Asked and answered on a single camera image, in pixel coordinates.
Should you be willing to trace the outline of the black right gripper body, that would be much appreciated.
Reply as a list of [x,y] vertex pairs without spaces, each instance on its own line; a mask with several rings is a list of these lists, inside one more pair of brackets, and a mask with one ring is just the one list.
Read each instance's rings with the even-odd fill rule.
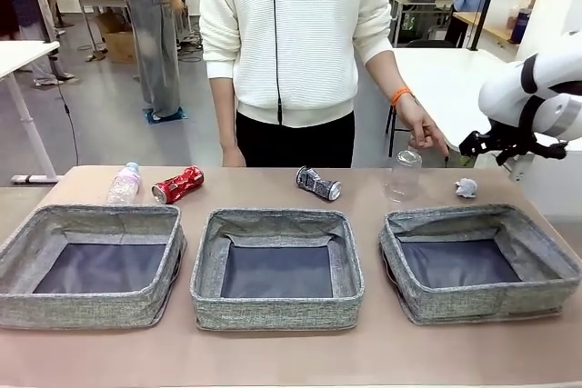
[[502,124],[491,120],[491,129],[488,132],[488,148],[498,151],[496,162],[503,165],[508,159],[518,155],[534,152],[537,148],[537,139],[527,133],[525,129]]

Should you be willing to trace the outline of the person's right hand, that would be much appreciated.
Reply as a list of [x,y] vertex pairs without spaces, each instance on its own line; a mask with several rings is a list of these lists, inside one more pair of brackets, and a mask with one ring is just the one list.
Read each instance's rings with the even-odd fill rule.
[[236,144],[223,146],[222,155],[224,167],[246,167],[246,160]]

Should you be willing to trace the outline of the person's left hand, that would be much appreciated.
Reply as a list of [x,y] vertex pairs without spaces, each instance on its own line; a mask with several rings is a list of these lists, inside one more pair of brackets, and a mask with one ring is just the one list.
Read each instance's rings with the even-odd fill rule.
[[411,132],[409,144],[418,149],[437,148],[444,157],[449,149],[441,130],[425,109],[410,93],[402,94],[396,101],[396,113]]

